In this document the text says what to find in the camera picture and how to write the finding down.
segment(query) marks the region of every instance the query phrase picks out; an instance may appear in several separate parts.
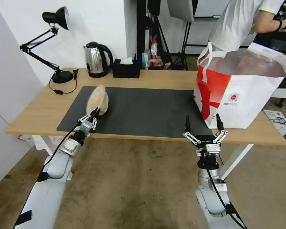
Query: black desk mat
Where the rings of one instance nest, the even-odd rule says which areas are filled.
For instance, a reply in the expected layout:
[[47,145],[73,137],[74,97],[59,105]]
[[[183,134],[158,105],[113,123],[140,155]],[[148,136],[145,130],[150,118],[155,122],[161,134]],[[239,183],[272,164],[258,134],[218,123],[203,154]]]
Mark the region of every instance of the black desk mat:
[[[57,127],[70,131],[86,114],[95,87],[84,86]],[[186,115],[193,135],[212,135],[192,98],[193,91],[107,87],[109,107],[96,133],[183,138]]]

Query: black desk lamp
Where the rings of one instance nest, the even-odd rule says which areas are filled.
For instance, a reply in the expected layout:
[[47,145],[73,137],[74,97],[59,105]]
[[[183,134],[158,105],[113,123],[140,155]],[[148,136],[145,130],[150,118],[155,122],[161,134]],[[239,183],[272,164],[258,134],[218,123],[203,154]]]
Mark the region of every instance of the black desk lamp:
[[[63,27],[66,30],[68,29],[68,17],[69,17],[69,13],[67,10],[67,7],[61,7],[59,8],[56,13],[50,13],[50,12],[44,12],[42,14],[42,18],[45,22],[49,23],[49,25],[51,26],[51,28],[41,34],[40,36],[34,38],[33,40],[29,41],[28,43],[25,43],[23,45],[20,45],[20,50],[29,54],[30,56],[34,57],[35,59],[39,60],[40,62],[44,63],[45,65],[49,66],[50,68],[55,70],[55,73],[52,76],[52,80],[54,83],[66,83],[70,80],[73,79],[73,74],[69,71],[62,71],[58,65],[50,63],[44,59],[42,59],[41,57],[37,56],[36,54],[32,53],[31,50],[35,47],[37,47],[38,45],[41,45],[42,43],[46,42],[47,40],[51,39],[52,37],[55,37],[57,35],[58,32],[58,28],[55,27],[55,24],[59,24],[61,27]],[[48,34],[52,32],[53,35],[44,39],[43,41],[40,42],[33,42],[39,38],[41,38],[42,36]]]

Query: electric kettle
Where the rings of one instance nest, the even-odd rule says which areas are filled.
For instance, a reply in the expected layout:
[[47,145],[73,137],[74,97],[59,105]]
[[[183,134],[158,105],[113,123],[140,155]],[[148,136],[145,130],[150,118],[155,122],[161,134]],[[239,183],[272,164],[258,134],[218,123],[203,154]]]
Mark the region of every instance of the electric kettle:
[[[90,42],[83,48],[85,50],[85,59],[89,76],[100,78],[107,75],[113,64],[113,57],[109,48],[105,45],[98,44],[97,42]],[[109,65],[107,65],[104,52],[109,56]]]

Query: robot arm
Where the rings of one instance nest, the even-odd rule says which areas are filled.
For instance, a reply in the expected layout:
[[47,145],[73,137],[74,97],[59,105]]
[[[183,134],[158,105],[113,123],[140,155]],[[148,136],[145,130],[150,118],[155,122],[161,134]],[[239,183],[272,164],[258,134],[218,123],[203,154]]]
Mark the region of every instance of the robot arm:
[[[199,189],[196,191],[196,197],[210,229],[246,228],[229,200],[226,182],[218,173],[219,165],[216,162],[216,156],[219,156],[221,142],[228,132],[224,130],[218,114],[216,119],[218,132],[215,135],[199,136],[193,136],[190,133],[188,116],[186,119],[183,136],[198,148],[196,154],[199,157],[197,163]],[[214,217],[223,213],[226,213],[223,217]]]
[[70,157],[75,157],[79,149],[83,146],[85,138],[90,136],[90,131],[96,129],[97,117],[95,115],[85,115],[78,120],[79,126],[74,130],[74,135],[70,136],[53,156],[47,167],[44,167],[48,177],[60,179],[64,176]]
[[71,171],[73,157],[83,146],[84,140],[96,129],[99,109],[78,120],[75,133],[51,157],[48,157],[39,177],[15,223],[15,229],[51,229],[65,191],[65,184]]

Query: lamp base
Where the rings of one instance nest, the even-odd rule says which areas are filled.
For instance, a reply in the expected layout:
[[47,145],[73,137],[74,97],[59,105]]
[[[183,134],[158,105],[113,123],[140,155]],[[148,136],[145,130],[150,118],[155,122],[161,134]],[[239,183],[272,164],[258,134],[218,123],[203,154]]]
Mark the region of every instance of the lamp base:
[[66,83],[73,79],[73,74],[69,71],[56,72],[52,76],[54,83]]

